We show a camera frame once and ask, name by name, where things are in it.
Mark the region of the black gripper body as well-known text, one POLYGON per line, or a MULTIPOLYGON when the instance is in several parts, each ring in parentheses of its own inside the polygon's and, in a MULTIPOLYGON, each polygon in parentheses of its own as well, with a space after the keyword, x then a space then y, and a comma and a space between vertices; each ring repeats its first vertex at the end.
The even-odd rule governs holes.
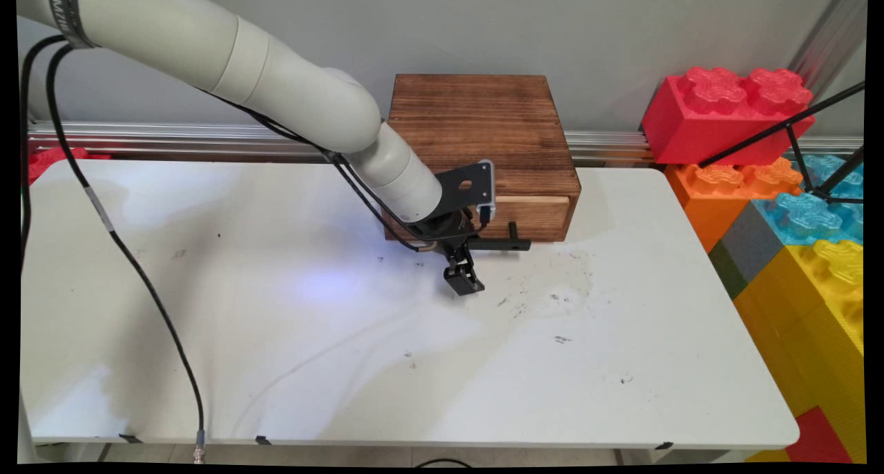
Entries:
POLYGON ((439 250, 448 254, 465 245, 469 237, 483 231, 483 212, 479 214, 479 220, 479 226, 474 226, 471 209, 464 207, 458 211, 414 223, 413 236, 423 241, 421 252, 439 250))

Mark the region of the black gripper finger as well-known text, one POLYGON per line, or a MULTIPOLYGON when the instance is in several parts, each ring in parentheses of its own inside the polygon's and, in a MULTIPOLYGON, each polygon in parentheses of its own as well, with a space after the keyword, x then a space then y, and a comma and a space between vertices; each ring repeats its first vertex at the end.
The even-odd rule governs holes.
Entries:
POLYGON ((470 251, 470 244, 464 242, 461 246, 462 250, 462 279, 465 283, 465 294, 477 294, 484 291, 484 284, 478 279, 476 270, 474 270, 474 260, 470 251))
POLYGON ((462 245, 458 245, 458 247, 448 248, 445 252, 446 260, 448 261, 448 266, 444 271, 444 279, 451 286, 452 290, 455 291, 455 294, 459 296, 466 296, 469 294, 465 294, 464 287, 466 286, 462 279, 462 245))

